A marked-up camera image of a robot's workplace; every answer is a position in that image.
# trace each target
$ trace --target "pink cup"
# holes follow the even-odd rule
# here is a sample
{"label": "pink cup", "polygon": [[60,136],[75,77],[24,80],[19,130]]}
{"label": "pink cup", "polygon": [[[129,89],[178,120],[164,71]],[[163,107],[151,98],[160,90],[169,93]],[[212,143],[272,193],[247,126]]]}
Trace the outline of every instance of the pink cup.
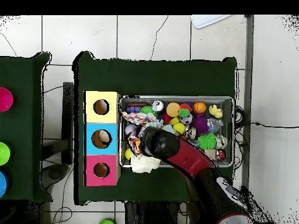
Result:
{"label": "pink cup", "polygon": [[8,89],[0,87],[0,112],[10,109],[13,103],[13,96]]}

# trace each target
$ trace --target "metal tray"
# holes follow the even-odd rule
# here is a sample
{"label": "metal tray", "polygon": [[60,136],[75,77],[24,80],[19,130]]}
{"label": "metal tray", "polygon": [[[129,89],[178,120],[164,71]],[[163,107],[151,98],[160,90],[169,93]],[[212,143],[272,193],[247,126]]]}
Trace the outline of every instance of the metal tray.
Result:
{"label": "metal tray", "polygon": [[[128,144],[126,141],[126,135],[124,133],[124,129],[127,126],[127,121],[121,117],[121,112],[125,111],[127,108],[128,102],[147,102],[149,105],[154,100],[162,100],[164,105],[167,105],[170,102],[177,102],[179,104],[190,102],[204,102],[207,106],[207,109],[211,105],[216,105],[218,108],[220,107],[223,112],[223,117],[221,118],[224,125],[221,127],[221,130],[217,132],[217,134],[221,134],[222,136],[227,138],[227,147],[225,151],[227,153],[227,157],[223,161],[213,161],[214,164],[218,167],[230,167],[234,161],[234,111],[235,105],[234,100],[228,96],[123,96],[119,100],[119,111],[120,111],[120,121],[119,121],[119,155],[120,155],[120,164],[123,167],[130,167],[129,161],[124,157],[124,153],[128,148]],[[207,118],[213,118],[208,110],[204,113]],[[160,167],[171,167],[164,162],[161,162]]]}

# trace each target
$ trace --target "green spiky ball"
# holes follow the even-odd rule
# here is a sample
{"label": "green spiky ball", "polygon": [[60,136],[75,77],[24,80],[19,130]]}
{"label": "green spiky ball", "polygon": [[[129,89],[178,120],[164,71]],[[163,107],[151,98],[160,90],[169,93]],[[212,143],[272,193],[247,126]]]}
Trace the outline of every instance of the green spiky ball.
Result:
{"label": "green spiky ball", "polygon": [[148,114],[152,113],[155,117],[158,116],[158,112],[154,111],[150,106],[144,106],[140,109],[141,113]]}
{"label": "green spiky ball", "polygon": [[179,110],[179,116],[182,118],[186,118],[190,114],[188,109],[182,108]]}
{"label": "green spiky ball", "polygon": [[214,149],[217,143],[214,133],[201,135],[197,142],[200,149]]}

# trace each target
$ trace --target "blue block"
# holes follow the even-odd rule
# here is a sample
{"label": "blue block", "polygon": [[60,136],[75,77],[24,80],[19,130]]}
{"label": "blue block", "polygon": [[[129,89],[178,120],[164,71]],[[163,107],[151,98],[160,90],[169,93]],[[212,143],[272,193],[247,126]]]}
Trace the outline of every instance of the blue block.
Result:
{"label": "blue block", "polygon": [[[92,134],[97,130],[110,133],[112,141],[107,148],[99,149],[92,143]],[[117,153],[117,125],[116,124],[86,124],[86,154],[87,155],[116,155]]]}

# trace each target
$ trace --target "green cloth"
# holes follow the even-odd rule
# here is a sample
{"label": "green cloth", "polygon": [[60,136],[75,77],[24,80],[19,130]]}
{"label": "green cloth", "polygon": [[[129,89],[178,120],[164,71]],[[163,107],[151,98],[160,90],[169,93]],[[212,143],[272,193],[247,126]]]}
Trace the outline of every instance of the green cloth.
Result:
{"label": "green cloth", "polygon": [[[79,149],[75,176],[75,197],[85,201],[188,201],[185,180],[173,168],[160,168],[150,174],[136,174],[122,168],[117,186],[83,186],[83,92],[114,91],[120,95],[231,96],[235,95],[235,58],[218,61],[126,61],[96,60],[81,52],[72,70],[79,97],[78,119],[75,117],[75,147]],[[232,178],[232,166],[221,169]]]}
{"label": "green cloth", "polygon": [[41,75],[49,60],[49,53],[0,57],[0,87],[14,97],[12,107],[0,113],[0,142],[11,149],[11,158],[0,166],[8,178],[2,200],[51,201],[40,185]]}

